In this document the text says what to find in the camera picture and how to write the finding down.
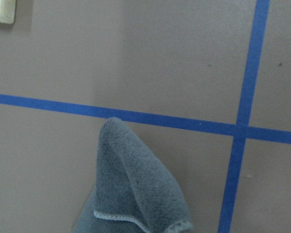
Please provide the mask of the grey pink cleaning cloth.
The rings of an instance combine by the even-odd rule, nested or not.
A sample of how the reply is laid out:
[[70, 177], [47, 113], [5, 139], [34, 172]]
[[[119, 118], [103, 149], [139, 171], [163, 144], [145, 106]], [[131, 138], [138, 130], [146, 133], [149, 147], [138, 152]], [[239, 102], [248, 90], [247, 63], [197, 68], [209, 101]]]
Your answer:
[[100, 130], [96, 183], [76, 233], [182, 233], [193, 228], [173, 175], [120, 119]]

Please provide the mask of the bamboo cutting board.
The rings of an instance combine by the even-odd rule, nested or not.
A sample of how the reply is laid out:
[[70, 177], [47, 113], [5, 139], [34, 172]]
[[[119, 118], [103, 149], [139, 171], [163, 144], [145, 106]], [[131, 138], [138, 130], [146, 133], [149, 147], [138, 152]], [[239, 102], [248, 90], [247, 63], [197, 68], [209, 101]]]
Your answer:
[[13, 24], [15, 12], [16, 0], [0, 0], [0, 23]]

